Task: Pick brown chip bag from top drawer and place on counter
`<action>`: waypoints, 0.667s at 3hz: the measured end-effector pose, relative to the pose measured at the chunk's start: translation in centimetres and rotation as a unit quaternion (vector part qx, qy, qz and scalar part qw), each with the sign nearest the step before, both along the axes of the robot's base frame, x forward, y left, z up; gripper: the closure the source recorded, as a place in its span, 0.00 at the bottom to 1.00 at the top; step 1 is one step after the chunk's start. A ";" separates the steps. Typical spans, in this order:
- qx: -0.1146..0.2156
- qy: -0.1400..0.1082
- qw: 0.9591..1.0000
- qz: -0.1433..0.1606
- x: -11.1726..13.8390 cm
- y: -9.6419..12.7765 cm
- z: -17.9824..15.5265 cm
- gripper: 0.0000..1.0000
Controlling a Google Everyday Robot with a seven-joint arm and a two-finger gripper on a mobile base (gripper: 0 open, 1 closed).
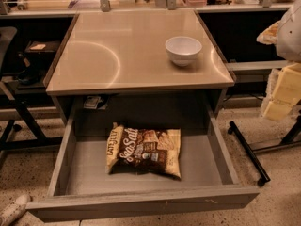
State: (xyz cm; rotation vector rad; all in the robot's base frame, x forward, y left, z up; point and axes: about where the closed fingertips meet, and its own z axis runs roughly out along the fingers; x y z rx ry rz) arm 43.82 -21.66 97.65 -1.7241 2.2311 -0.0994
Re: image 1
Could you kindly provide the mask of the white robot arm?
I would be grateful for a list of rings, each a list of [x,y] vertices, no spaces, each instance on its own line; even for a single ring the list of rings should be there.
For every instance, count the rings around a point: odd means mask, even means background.
[[[274,44],[277,55],[287,61],[282,69],[271,71],[261,104],[264,118],[279,121],[301,101],[301,0],[295,0],[282,18],[261,32],[256,41]]]

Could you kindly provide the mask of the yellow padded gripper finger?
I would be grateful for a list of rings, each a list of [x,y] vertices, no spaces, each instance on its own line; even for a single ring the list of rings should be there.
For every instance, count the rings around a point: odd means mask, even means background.
[[[271,45],[277,43],[277,30],[279,22],[275,22],[266,28],[260,35],[256,38],[256,41],[265,45]]]
[[[284,119],[301,100],[301,64],[273,69],[268,77],[262,116],[271,121]]]

